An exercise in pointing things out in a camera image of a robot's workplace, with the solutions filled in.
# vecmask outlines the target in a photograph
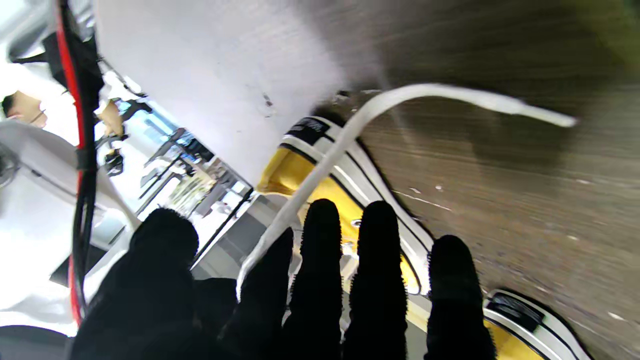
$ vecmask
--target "floor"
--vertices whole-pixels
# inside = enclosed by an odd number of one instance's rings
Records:
[[[356,77],[378,70],[356,89],[439,81],[580,119],[563,129],[454,101],[407,102],[362,134],[398,199],[436,237],[465,240],[485,290],[508,287],[548,304],[595,359],[640,358],[638,8],[379,3],[334,10],[324,24]],[[350,37],[368,41],[346,47]],[[363,51],[375,59],[356,61]],[[350,92],[333,109],[348,116],[372,94]]]

